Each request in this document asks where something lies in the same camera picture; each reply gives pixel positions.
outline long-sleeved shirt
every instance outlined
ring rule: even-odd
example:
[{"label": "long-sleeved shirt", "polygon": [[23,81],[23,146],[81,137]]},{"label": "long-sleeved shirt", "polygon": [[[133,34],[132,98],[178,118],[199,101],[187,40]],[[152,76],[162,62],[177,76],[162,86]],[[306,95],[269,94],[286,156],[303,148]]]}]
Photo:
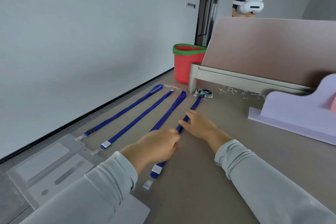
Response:
[{"label": "long-sleeved shirt", "polygon": [[[261,224],[336,223],[335,214],[237,140],[222,145],[215,162]],[[22,223],[110,223],[115,209],[136,182],[135,168],[115,152]]]}]

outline green rim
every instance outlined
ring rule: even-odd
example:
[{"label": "green rim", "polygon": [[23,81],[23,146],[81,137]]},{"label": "green rim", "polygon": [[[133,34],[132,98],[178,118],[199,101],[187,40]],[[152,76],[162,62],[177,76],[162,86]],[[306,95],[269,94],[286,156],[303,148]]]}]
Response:
[{"label": "green rim", "polygon": [[[194,51],[181,51],[176,49],[176,46],[189,46],[189,47],[195,47],[195,48],[200,48],[201,50],[194,50]],[[173,53],[181,56],[187,56],[187,55],[194,55],[194,54],[199,54],[206,52],[207,48],[203,46],[197,46],[197,45],[192,45],[192,44],[175,44],[173,46]]]}]

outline red trash can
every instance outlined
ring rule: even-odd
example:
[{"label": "red trash can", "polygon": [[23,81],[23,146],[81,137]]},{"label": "red trash can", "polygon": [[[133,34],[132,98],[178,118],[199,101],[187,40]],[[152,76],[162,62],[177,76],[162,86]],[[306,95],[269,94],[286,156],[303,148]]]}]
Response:
[{"label": "red trash can", "polygon": [[173,46],[175,79],[188,84],[191,63],[202,63],[206,51],[207,48],[202,46],[175,44]]}]

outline white vr headset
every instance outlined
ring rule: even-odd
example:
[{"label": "white vr headset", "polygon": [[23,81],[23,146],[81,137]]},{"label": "white vr headset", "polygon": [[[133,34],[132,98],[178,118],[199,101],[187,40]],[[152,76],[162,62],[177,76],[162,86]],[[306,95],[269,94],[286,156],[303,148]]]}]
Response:
[{"label": "white vr headset", "polygon": [[237,12],[242,14],[254,13],[257,14],[264,8],[263,0],[245,0],[236,1],[233,0],[234,5],[238,5]]}]

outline black baseboard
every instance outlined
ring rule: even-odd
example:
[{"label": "black baseboard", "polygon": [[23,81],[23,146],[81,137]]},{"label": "black baseboard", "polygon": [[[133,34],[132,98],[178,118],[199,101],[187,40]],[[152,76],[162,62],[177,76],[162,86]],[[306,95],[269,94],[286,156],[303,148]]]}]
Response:
[{"label": "black baseboard", "polygon": [[78,121],[80,121],[81,119],[83,119],[83,118],[89,116],[90,114],[93,114],[94,112],[99,111],[99,110],[102,109],[103,107],[105,107],[105,106],[107,106],[107,105],[113,103],[114,101],[118,100],[119,98],[124,97],[125,95],[131,93],[132,91],[137,90],[138,88],[140,88],[140,87],[144,86],[145,84],[147,84],[147,83],[149,83],[149,82],[155,80],[156,78],[159,78],[160,76],[164,75],[165,73],[168,73],[169,71],[171,71],[171,70],[173,70],[173,69],[174,69],[174,68],[171,68],[171,69],[167,70],[166,72],[164,72],[164,73],[162,73],[162,74],[159,74],[158,76],[154,77],[153,79],[150,79],[150,80],[148,80],[147,82],[144,82],[143,84],[140,84],[139,86],[133,88],[132,90],[129,90],[129,91],[125,92],[124,94],[122,94],[122,95],[120,95],[120,96],[118,96],[118,97],[116,97],[116,98],[114,98],[114,99],[108,101],[107,103],[105,103],[105,104],[103,104],[103,105],[101,105],[101,106],[99,106],[99,107],[93,109],[92,111],[89,111],[89,112],[87,112],[86,114],[84,114],[84,115],[78,117],[77,119],[74,119],[74,120],[70,121],[69,123],[67,123],[67,124],[65,124],[65,125],[63,125],[63,126],[61,126],[60,128],[55,129],[54,131],[52,131],[52,132],[46,134],[45,136],[40,137],[39,139],[37,139],[37,140],[33,141],[32,143],[30,143],[30,144],[28,144],[28,145],[22,147],[21,149],[16,150],[15,152],[13,152],[13,153],[7,155],[6,157],[3,157],[2,159],[0,159],[0,164],[2,164],[3,162],[6,162],[7,160],[9,160],[9,159],[15,157],[16,155],[19,155],[20,153],[22,153],[22,152],[28,150],[29,148],[31,148],[31,147],[33,147],[33,146],[35,146],[35,145],[37,145],[37,144],[39,144],[40,142],[42,142],[42,141],[48,139],[49,137],[51,137],[51,136],[57,134],[58,132],[62,131],[63,129],[65,129],[65,128],[67,128],[67,127],[69,127],[69,126],[75,124],[76,122],[78,122]]}]

